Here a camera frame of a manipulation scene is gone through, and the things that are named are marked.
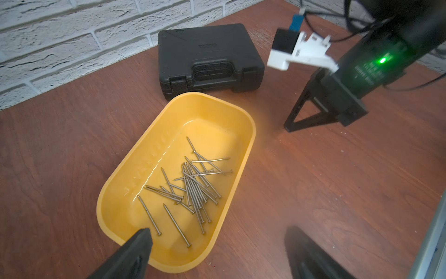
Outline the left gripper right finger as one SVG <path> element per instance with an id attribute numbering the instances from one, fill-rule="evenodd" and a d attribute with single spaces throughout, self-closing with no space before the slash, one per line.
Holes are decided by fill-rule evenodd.
<path id="1" fill-rule="evenodd" d="M 294 279 L 354 279 L 303 230 L 290 226 L 284 240 Z"/>

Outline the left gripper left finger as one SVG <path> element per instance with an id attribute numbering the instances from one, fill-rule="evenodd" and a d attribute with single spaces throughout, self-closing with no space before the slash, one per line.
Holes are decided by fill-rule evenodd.
<path id="1" fill-rule="evenodd" d="M 88 279 L 143 279 L 152 246 L 150 229 L 138 230 Z"/>

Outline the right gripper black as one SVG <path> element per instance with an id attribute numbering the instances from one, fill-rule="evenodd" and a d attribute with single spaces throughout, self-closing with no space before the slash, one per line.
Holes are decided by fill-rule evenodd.
<path id="1" fill-rule="evenodd" d="M 416 50 L 390 31 L 365 36 L 340 59 L 338 71 L 317 70 L 288 116 L 285 130 L 292 133 L 337 122 L 352 124 L 368 113 L 362 98 L 401 77 L 416 55 Z M 320 112 L 296 122 L 312 98 Z"/>

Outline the steel nail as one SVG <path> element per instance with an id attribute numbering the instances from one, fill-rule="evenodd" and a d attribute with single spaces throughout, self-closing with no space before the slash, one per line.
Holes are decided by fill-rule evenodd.
<path id="1" fill-rule="evenodd" d="M 192 160 L 192 163 L 213 163 L 213 162 L 220 162 L 223 160 L 229 160 L 231 158 L 219 158 L 219 159 L 212 159 L 212 160 Z"/>
<path id="2" fill-rule="evenodd" d="M 199 173 L 199 174 L 186 174 L 187 177 L 204 177 L 204 176 L 213 176 L 213 175 L 226 175 L 226 174 L 232 174 L 233 171 L 227 171 L 227 172 L 207 172 L 207 173 Z M 174 179 L 174 181 L 180 181 L 183 180 L 184 177 L 179 177 Z"/>
<path id="3" fill-rule="evenodd" d="M 156 230 L 156 232 L 157 232 L 157 235 L 158 235 L 158 236 L 161 236 L 161 235 L 162 235 L 162 232 L 160 231 L 159 227 L 157 226 L 157 224 L 156 224 L 154 218 L 152 217 L 152 215 L 151 215 L 149 209 L 147 208 L 147 206 L 146 206 L 144 200 L 142 199 L 142 197 L 141 197 L 140 195 L 137 195 L 137 198 L 138 198 L 139 202 L 141 203 L 141 205 L 143 206 L 143 208 L 144 208 L 144 210 L 145 210 L 145 212 L 146 212 L 146 214 L 147 214 L 149 220 L 150 220 L 151 223 L 153 224 L 153 226 L 154 226 L 154 228 L 155 228 L 155 230 Z"/>
<path id="4" fill-rule="evenodd" d="M 185 234 L 183 233 L 183 231 L 181 230 L 180 226 L 178 225 L 177 221 L 175 220 L 174 216 L 172 215 L 172 213 L 170 212 L 169 208 L 167 207 L 166 204 L 163 204 L 163 207 L 165 209 L 165 211 L 167 212 L 167 214 L 169 215 L 171 221 L 173 222 L 175 228 L 177 229 L 177 231 L 180 233 L 181 237 L 184 239 L 186 245 L 188 248 L 191 247 L 191 243 L 189 242 L 189 240 L 187 239 L 187 237 L 185 236 Z"/>
<path id="5" fill-rule="evenodd" d="M 201 165 L 201 167 L 202 167 L 202 169 L 203 169 L 203 172 L 202 172 L 202 174 L 211 174 L 211 173 L 216 173 L 216 172 L 220 172 L 221 171 L 221 169 L 219 169 L 219 168 L 217 168 L 217 169 L 215 169 L 215 165 L 213 164 L 213 163 L 211 163 L 210 165 L 213 167 L 213 168 L 211 168 L 211 169 L 208 169 L 207 167 L 205 167 L 205 162 L 203 162 L 203 160 L 205 160 L 204 159 L 204 157 L 202 157 L 198 152 L 197 152 L 197 150 L 195 149 L 195 147 L 193 146 L 193 144 L 192 144 L 192 142 L 191 142 L 191 140 L 190 140 L 190 138 L 189 137 L 186 137 L 186 139 L 187 139 L 187 141 L 188 141 L 188 143 L 189 143 L 189 145 L 190 145 L 190 147 L 191 147 L 191 149 L 192 149 L 192 152 L 193 152 L 193 154 L 197 157 L 197 159 L 196 159 L 196 164 L 199 164 L 199 165 Z M 207 179 L 207 178 L 205 178 L 205 176 L 201 176 L 201 178 L 204 178 L 204 182 L 216 193 L 216 195 L 217 195 L 217 197 L 218 198 L 221 198 L 222 196 L 220 195 L 220 193 L 216 190 L 216 188 L 212 185 L 212 183 L 209 181 L 209 179 Z"/>
<path id="6" fill-rule="evenodd" d="M 172 200 L 177 201 L 177 202 L 181 202 L 182 201 L 182 196 L 177 196 L 177 195 L 174 195 L 172 193 L 168 193 L 168 192 L 165 192 L 165 191 L 162 191 L 162 190 L 155 189 L 153 187 L 144 186 L 143 189 L 146 189 L 148 191 L 152 191 L 152 192 L 154 192 L 156 194 L 159 194 L 161 196 L 167 197 L 167 198 L 172 199 Z"/>

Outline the yellow plastic storage box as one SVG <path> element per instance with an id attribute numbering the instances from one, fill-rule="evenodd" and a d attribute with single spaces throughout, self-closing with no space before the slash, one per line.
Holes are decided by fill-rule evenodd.
<path id="1" fill-rule="evenodd" d="M 232 174 L 205 176 L 222 196 L 201 177 L 192 163 L 197 157 L 189 137 L 215 169 Z M 148 263 L 166 273 L 183 273 L 200 264 L 211 252 L 223 226 L 256 137 L 252 117 L 242 108 L 202 93 L 186 93 L 172 99 L 143 133 L 105 182 L 98 197 L 96 216 L 102 231 L 123 245 L 138 230 L 150 229 L 153 248 Z M 211 163 L 205 163 L 208 169 Z M 177 202 L 143 189 L 153 187 L 177 196 Z M 162 232 L 149 220 L 140 195 Z M 187 247 L 163 204 L 166 204 L 192 244 Z"/>

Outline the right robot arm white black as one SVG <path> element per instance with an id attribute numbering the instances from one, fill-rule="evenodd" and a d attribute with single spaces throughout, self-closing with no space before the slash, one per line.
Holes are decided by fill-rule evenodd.
<path id="1" fill-rule="evenodd" d="M 362 1 L 374 22 L 361 29 L 352 23 L 350 4 L 344 3 L 347 28 L 365 36 L 339 61 L 326 53 L 329 38 L 300 30 L 305 10 L 293 17 L 288 29 L 276 31 L 269 67 L 287 70 L 291 63 L 299 63 L 317 68 L 284 124 L 288 132 L 352 124 L 368 113 L 364 96 L 395 82 L 408 66 L 446 40 L 444 1 Z"/>

